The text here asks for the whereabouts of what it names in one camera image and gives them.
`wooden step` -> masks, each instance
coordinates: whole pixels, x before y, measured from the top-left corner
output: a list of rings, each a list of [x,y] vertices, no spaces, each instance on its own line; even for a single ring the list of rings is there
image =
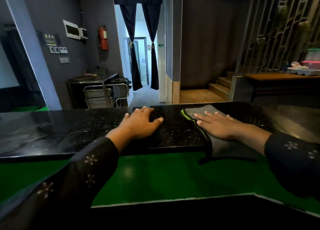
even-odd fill
[[[228,77],[219,77],[217,79],[217,83],[222,84],[223,86],[226,86],[228,88],[231,88],[232,85],[232,79],[228,78]]]
[[[229,79],[232,79],[232,76],[235,74],[235,72],[233,71],[227,71],[226,72],[226,77],[229,78]]]
[[[181,90],[180,104],[226,102],[208,89]]]
[[[230,89],[226,86],[223,86],[218,83],[210,83],[209,90],[214,92],[216,95],[224,99],[225,101],[229,101],[230,97]]]

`noren curtain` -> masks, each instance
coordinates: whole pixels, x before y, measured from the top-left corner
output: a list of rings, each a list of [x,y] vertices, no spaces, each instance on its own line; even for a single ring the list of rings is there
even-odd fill
[[[152,41],[151,88],[158,90],[159,78],[158,78],[158,66],[157,66],[154,40],[157,33],[162,0],[114,0],[114,4],[120,5],[122,16],[124,18],[124,22],[127,27],[131,42],[133,42],[134,40],[134,28],[135,28],[135,17],[136,17],[135,12],[136,12],[137,3],[142,4],[146,25],[148,27],[150,39]],[[135,56],[134,46],[132,43],[130,43],[130,50],[131,50],[132,86],[133,86],[133,90],[137,90],[139,88],[142,88],[142,85],[141,85],[141,78],[139,74],[137,59]]]

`black sleeve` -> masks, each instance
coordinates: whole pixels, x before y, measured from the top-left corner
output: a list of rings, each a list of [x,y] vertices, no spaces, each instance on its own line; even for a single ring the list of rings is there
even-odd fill
[[[284,133],[270,136],[265,154],[279,183],[296,196],[320,200],[320,157],[317,144]]]
[[[113,142],[98,138],[61,170],[7,200],[0,207],[0,229],[63,228],[70,221],[79,223],[113,175],[118,158]]]

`person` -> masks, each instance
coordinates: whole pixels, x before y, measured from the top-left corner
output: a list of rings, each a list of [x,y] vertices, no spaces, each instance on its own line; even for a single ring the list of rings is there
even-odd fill
[[[150,136],[163,118],[149,122],[154,109],[126,114],[120,125],[75,154],[61,170],[23,190],[0,208],[0,229],[65,226],[86,217],[92,201],[114,173],[119,154],[132,139]],[[205,112],[195,114],[198,126],[222,139],[239,140],[269,161],[278,181],[298,196],[319,199],[318,146],[284,133],[271,134],[257,126]]]

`fire extinguisher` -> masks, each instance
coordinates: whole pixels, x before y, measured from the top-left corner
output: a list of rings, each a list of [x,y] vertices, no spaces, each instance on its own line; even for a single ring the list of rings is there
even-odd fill
[[[108,37],[107,37],[107,29],[105,25],[99,26],[98,29],[99,43],[102,50],[108,50]]]

